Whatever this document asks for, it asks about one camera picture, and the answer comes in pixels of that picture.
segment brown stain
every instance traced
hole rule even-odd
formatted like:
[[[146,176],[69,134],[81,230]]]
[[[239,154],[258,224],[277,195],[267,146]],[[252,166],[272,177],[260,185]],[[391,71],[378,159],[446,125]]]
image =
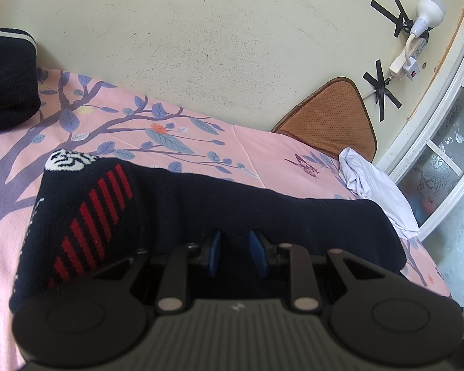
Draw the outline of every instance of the brown stain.
[[[421,101],[423,100],[424,96],[426,95],[426,92],[428,92],[429,87],[432,85],[432,83],[433,83],[433,81],[435,80],[435,78],[436,78],[438,72],[440,71],[440,68],[442,67],[443,62],[445,61],[445,58],[447,57],[447,54],[448,54],[448,52],[450,51],[450,48],[452,47],[452,43],[454,42],[455,37],[457,36],[457,32],[459,31],[459,28],[461,27],[463,18],[464,18],[464,8],[462,9],[461,17],[459,18],[459,21],[457,22],[457,27],[456,27],[456,29],[455,29],[455,32],[454,32],[453,36],[452,36],[452,39],[450,40],[449,44],[448,44],[447,47],[445,48],[445,52],[443,53],[442,58],[441,58],[440,61],[438,62],[438,65],[433,69],[434,75],[433,75],[433,77],[432,77],[432,80],[429,82],[428,86],[426,87],[426,90],[424,91],[423,95],[421,96],[421,99],[418,101],[418,104],[416,105],[416,107],[415,107],[414,110],[412,111],[411,115],[410,115],[409,118],[407,119],[406,124],[407,124],[407,122],[412,118],[412,116],[414,115],[414,113],[416,113],[416,110],[418,109],[419,105],[421,104]]]

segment white light bulb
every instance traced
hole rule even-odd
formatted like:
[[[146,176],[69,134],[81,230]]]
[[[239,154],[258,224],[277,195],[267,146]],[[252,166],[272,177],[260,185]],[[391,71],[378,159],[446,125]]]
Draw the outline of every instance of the white light bulb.
[[[418,19],[414,22],[411,33],[420,37],[428,28],[440,25],[447,13],[447,8],[442,0],[419,0],[416,5]]]

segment crumpled white fabric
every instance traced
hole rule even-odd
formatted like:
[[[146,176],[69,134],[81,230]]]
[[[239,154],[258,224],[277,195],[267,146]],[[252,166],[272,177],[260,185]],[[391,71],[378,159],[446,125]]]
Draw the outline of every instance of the crumpled white fabric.
[[[339,175],[360,199],[371,199],[383,209],[398,236],[416,237],[419,227],[409,202],[395,183],[354,149],[345,148],[338,157]]]

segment bed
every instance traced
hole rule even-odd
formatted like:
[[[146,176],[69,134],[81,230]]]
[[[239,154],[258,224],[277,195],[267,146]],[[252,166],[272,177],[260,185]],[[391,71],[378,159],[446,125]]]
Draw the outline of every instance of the bed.
[[[288,136],[230,125],[85,75],[38,68],[37,79],[40,111],[0,133],[0,371],[23,363],[8,299],[43,166],[54,150],[206,174],[299,198],[355,199],[337,161]],[[402,245],[402,274],[450,295],[422,244]]]

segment perforated brown fabric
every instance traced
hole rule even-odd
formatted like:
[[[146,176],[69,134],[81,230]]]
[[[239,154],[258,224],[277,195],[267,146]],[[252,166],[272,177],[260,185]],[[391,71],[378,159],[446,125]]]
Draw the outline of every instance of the perforated brown fabric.
[[[293,108],[272,132],[295,138],[330,157],[351,147],[366,160],[376,153],[376,137],[354,82],[335,78]]]

